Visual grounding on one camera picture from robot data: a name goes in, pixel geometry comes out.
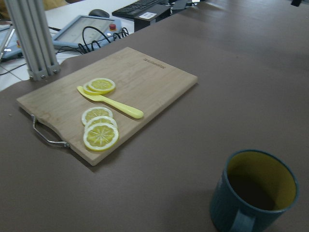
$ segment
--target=keyboard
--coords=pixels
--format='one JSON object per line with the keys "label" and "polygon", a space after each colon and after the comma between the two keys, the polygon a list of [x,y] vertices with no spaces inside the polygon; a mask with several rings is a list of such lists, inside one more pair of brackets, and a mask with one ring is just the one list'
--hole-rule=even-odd
{"label": "keyboard", "polygon": [[146,11],[148,8],[165,2],[165,0],[140,0],[136,1],[128,6],[120,8],[114,12],[112,12],[113,16],[122,17],[122,18],[135,18],[139,16],[141,13]]}

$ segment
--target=wooden cutting board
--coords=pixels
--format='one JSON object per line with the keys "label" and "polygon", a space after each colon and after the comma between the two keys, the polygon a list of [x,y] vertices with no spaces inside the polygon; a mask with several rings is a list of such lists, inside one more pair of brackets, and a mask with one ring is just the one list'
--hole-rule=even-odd
{"label": "wooden cutting board", "polygon": [[[77,91],[77,86],[99,77],[116,83],[116,89],[106,97],[142,110],[144,117],[133,119],[105,103],[90,101]],[[196,82],[196,76],[127,47],[17,101],[77,154],[96,165]],[[90,151],[83,143],[82,113],[95,106],[111,109],[118,124],[117,144],[103,152]]]}

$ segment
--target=dark liquid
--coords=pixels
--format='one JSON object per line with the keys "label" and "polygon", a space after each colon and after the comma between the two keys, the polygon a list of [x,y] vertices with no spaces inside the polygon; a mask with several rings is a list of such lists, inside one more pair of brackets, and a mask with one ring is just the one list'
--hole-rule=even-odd
{"label": "dark liquid", "polygon": [[257,183],[239,176],[229,176],[228,180],[233,190],[245,202],[259,209],[274,209],[275,202]]}

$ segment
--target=white desk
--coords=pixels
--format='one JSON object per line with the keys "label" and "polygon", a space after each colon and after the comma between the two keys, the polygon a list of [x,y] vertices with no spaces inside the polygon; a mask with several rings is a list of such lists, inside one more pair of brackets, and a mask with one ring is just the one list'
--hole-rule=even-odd
{"label": "white desk", "polygon": [[[84,0],[76,2],[73,4],[68,4],[66,6],[54,8],[52,10],[46,11],[46,19],[48,26],[54,28],[64,28],[69,22],[71,22],[78,15],[88,15],[90,11],[94,9],[102,9],[110,14],[111,18],[117,18],[112,16],[112,12],[129,5],[136,0]],[[127,28],[129,34],[134,32],[134,22],[122,18],[122,26]],[[57,54],[57,60],[61,64],[65,59],[73,56],[80,55],[77,52],[64,52]],[[0,63],[0,73],[12,70],[15,67],[18,67],[26,63],[25,59],[16,59],[6,63]],[[24,65],[20,68],[17,68],[6,75],[0,76],[0,91],[9,87],[10,85],[29,79],[28,67]]]}

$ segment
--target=cutting board handle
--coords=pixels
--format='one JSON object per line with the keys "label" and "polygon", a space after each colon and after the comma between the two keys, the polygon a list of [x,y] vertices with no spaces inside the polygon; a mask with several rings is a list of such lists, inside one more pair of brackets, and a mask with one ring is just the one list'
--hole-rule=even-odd
{"label": "cutting board handle", "polygon": [[35,128],[35,123],[37,122],[37,119],[35,117],[35,115],[31,115],[32,118],[32,128],[37,132],[37,134],[43,138],[48,144],[50,145],[57,145],[57,146],[62,146],[62,147],[70,147],[70,144],[65,142],[65,141],[50,141],[48,140],[43,134],[41,134],[41,132],[38,131],[38,129]]}

